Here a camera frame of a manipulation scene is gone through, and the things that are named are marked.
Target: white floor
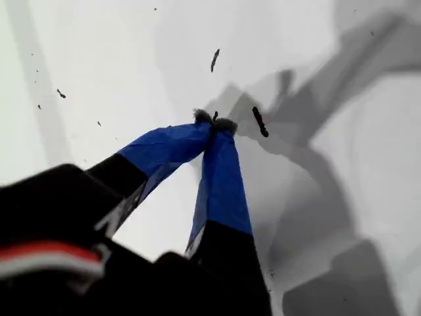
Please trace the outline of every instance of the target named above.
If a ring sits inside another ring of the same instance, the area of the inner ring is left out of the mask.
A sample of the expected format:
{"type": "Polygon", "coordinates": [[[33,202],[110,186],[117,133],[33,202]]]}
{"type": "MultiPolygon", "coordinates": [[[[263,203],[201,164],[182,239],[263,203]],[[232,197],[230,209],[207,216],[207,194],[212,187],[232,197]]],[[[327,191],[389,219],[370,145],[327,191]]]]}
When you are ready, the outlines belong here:
{"type": "MultiPolygon", "coordinates": [[[[274,313],[421,315],[418,3],[1,0],[0,183],[217,110],[274,313]]],[[[182,253],[199,177],[183,166],[116,240],[182,253]]]]}

